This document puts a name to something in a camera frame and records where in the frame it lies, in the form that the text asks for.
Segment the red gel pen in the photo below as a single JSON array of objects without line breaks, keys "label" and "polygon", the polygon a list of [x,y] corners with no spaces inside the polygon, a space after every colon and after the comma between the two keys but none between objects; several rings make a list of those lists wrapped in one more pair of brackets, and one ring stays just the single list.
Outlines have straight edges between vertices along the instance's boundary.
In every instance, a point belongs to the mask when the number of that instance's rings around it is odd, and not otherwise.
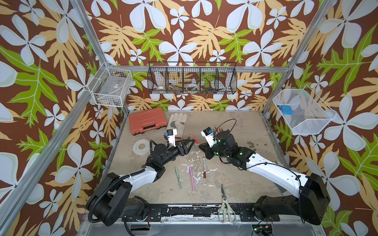
[{"label": "red gel pen", "polygon": [[193,134],[191,134],[190,136],[194,139],[196,145],[198,146],[198,145],[199,145],[199,142],[198,142],[198,140],[196,139],[196,137],[195,137]]}]

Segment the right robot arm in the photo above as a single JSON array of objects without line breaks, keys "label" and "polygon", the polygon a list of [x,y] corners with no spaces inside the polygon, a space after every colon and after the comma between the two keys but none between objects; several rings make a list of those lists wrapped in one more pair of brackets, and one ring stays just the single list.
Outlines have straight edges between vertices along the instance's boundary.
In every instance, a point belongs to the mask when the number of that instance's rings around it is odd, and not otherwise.
[{"label": "right robot arm", "polygon": [[257,219],[274,215],[297,215],[302,220],[320,225],[330,203],[322,178],[317,174],[297,173],[271,162],[247,147],[240,147],[229,130],[216,133],[211,128],[201,132],[206,142],[199,145],[207,159],[226,158],[226,163],[242,171],[267,178],[290,193],[284,197],[261,196],[253,206]]}]

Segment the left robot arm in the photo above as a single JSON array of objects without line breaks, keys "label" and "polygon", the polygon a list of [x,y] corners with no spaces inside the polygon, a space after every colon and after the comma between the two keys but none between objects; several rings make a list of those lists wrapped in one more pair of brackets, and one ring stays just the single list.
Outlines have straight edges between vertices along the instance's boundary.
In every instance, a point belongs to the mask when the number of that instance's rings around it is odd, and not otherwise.
[{"label": "left robot arm", "polygon": [[194,144],[194,139],[185,139],[170,147],[169,144],[157,144],[150,140],[150,154],[142,169],[122,176],[109,173],[104,177],[86,204],[88,221],[102,222],[106,226],[114,224],[124,216],[130,193],[159,180],[165,172],[165,164],[189,154]]}]

